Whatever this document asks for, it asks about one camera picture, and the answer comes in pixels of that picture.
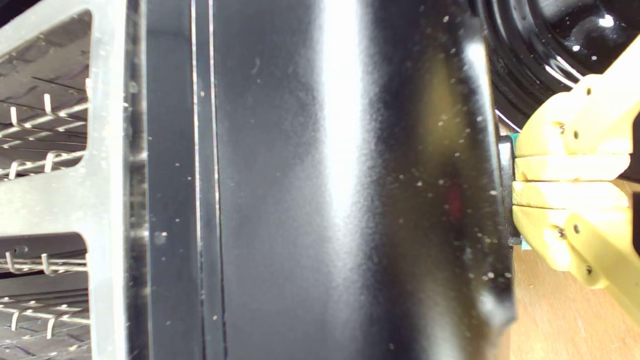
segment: metal rack hook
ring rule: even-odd
[[[50,116],[50,117],[54,117],[57,119],[63,119],[63,120],[69,120],[69,121],[79,121],[79,122],[86,122],[85,118],[82,117],[78,117],[78,116],[74,116],[74,115],[68,115],[65,113],[55,113],[52,109],[51,106],[51,95],[49,94],[44,94],[44,112]]]
[[[14,180],[15,177],[18,175],[18,168],[20,167],[20,165],[30,165],[30,164],[31,164],[30,161],[13,160],[11,162],[11,167],[9,168],[9,180]]]
[[[44,163],[44,172],[51,172],[51,170],[53,170],[53,164],[55,163],[56,158],[64,158],[65,156],[68,156],[68,154],[69,153],[67,151],[49,151]]]

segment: oven rack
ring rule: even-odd
[[[10,295],[0,298],[0,312],[12,314],[13,331],[21,316],[47,320],[47,339],[51,339],[57,322],[91,324],[88,300],[87,289]]]
[[[43,271],[47,275],[58,275],[69,272],[85,272],[86,252],[76,250],[54,254],[42,254],[39,258],[15,258],[13,252],[4,253],[5,258],[0,259],[0,270],[9,270],[14,274]]]
[[[73,166],[84,156],[87,120],[75,114],[86,111],[89,102],[53,110],[50,94],[44,94],[43,101],[42,109],[2,102],[10,107],[11,124],[5,124],[5,128],[0,130],[0,140],[5,141],[0,147],[29,155],[28,159],[14,159],[8,168],[0,168],[0,179],[3,181]],[[20,119],[19,109],[36,111],[42,115]]]

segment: metal frame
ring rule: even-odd
[[[127,1],[44,0],[0,28],[0,53],[85,10],[92,13],[86,155],[75,167],[0,184],[0,218],[5,220],[0,236],[78,233],[84,238],[93,358],[119,360],[129,358]]]

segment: wire rack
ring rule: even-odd
[[[0,124],[0,156],[10,160],[10,166],[0,167],[3,181],[71,167],[85,154],[87,119],[78,114],[89,108],[86,91],[37,77],[31,80],[79,102],[54,109],[49,93],[42,96],[42,108],[0,101],[11,119],[10,124]]]
[[[0,312],[12,314],[11,329],[22,316],[47,320],[47,339],[58,322],[90,325],[87,289],[27,293],[0,298]]]
[[[47,275],[69,272],[85,272],[86,252],[84,250],[62,252],[50,256],[42,254],[39,258],[15,258],[13,252],[4,253],[0,259],[0,270],[9,270],[14,274],[43,271]]]

